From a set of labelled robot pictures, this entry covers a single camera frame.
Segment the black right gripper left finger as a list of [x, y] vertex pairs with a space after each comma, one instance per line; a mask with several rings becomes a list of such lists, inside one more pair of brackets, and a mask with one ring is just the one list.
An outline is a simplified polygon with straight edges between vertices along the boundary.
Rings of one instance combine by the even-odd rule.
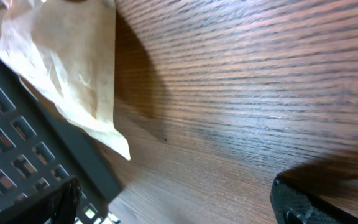
[[0, 211], [0, 224], [37, 224], [49, 220], [73, 224], [81, 196], [79, 180], [69, 177]]

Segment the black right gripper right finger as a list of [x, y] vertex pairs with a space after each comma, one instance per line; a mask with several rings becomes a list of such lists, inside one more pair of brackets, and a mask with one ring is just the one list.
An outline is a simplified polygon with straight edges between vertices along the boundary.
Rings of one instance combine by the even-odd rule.
[[358, 224], [358, 218], [276, 176], [270, 203], [278, 224]]

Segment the snack packet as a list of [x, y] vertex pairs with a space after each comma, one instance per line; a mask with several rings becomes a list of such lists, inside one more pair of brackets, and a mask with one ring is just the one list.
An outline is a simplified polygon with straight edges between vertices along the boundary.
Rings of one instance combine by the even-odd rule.
[[111, 0], [0, 0], [0, 60], [71, 124], [129, 159], [115, 129], [116, 5]]

